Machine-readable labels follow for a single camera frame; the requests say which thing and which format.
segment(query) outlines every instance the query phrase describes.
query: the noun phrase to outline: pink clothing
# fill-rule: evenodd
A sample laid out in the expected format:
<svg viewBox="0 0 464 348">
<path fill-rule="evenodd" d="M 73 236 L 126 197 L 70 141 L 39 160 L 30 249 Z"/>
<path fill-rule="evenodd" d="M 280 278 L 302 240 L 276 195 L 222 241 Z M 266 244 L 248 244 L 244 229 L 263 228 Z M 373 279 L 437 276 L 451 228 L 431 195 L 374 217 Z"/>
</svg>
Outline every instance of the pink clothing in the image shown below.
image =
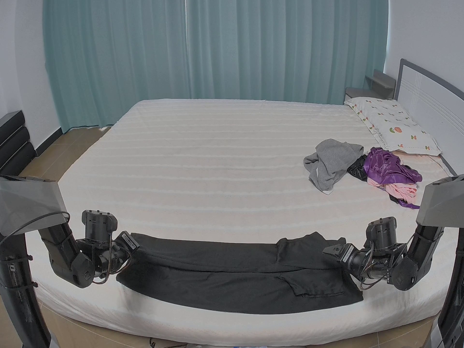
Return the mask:
<svg viewBox="0 0 464 348">
<path fill-rule="evenodd" d="M 389 183 L 384 185 L 368 177 L 368 184 L 379 187 L 387 191 L 393 197 L 406 201 L 408 204 L 413 204 L 416 200 L 417 185 L 415 183 Z"/>
</svg>

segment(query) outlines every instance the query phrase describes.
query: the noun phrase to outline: white bed sheet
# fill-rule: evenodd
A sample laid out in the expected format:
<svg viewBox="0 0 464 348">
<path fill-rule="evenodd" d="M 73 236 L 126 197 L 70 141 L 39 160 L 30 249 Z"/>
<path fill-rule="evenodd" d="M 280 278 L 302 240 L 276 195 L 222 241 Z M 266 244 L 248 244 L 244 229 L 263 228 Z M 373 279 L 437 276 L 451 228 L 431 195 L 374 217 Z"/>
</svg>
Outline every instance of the white bed sheet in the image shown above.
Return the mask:
<svg viewBox="0 0 464 348">
<path fill-rule="evenodd" d="M 303 158 L 334 138 L 378 146 L 347 106 L 242 100 L 142 101 L 89 148 L 59 182 L 75 237 L 85 209 L 112 212 L 122 230 L 160 238 L 268 242 L 314 231 L 362 247 L 367 224 L 395 216 L 398 241 L 417 211 L 350 175 L 329 196 L 308 180 Z M 440 160 L 401 155 L 424 177 Z M 226 346 L 322 344 L 432 316 L 440 310 L 457 230 L 446 229 L 428 275 L 409 291 L 379 283 L 353 305 L 290 315 L 245 315 L 174 305 L 133 292 L 114 277 L 79 289 L 53 274 L 37 232 L 27 234 L 37 294 L 79 321 L 174 341 Z"/>
</svg>

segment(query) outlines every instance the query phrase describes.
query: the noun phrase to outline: gray towel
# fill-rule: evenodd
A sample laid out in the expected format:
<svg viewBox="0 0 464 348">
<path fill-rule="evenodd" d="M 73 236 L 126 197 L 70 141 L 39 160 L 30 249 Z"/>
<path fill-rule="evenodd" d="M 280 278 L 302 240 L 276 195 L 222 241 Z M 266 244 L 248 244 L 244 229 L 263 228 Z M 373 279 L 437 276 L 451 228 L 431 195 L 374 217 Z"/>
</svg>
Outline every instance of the gray towel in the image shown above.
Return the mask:
<svg viewBox="0 0 464 348">
<path fill-rule="evenodd" d="M 314 154 L 304 158 L 304 166 L 310 172 L 310 180 L 317 189 L 330 194 L 334 184 L 363 152 L 364 147 L 359 144 L 326 139 L 316 146 Z"/>
</svg>

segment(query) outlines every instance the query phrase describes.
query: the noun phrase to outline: white pillow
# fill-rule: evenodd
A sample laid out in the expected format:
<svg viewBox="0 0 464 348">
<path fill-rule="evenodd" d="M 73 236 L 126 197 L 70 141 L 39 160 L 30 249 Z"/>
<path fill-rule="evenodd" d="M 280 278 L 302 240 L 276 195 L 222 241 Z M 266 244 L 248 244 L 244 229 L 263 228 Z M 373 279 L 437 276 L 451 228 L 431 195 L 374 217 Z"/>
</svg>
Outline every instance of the white pillow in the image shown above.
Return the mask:
<svg viewBox="0 0 464 348">
<path fill-rule="evenodd" d="M 441 153 L 435 139 L 397 101 L 358 96 L 347 99 L 345 104 L 358 114 L 383 149 L 432 156 Z"/>
</svg>

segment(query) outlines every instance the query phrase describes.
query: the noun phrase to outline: white headboard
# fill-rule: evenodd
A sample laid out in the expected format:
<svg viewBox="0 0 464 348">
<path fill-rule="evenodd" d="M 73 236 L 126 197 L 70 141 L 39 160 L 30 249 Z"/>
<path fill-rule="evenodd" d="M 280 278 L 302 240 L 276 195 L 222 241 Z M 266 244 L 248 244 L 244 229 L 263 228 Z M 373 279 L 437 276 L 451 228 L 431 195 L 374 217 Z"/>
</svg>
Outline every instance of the white headboard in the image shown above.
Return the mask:
<svg viewBox="0 0 464 348">
<path fill-rule="evenodd" d="M 464 173 L 464 92 L 402 59 L 395 99 L 436 139 L 450 171 Z"/>
</svg>

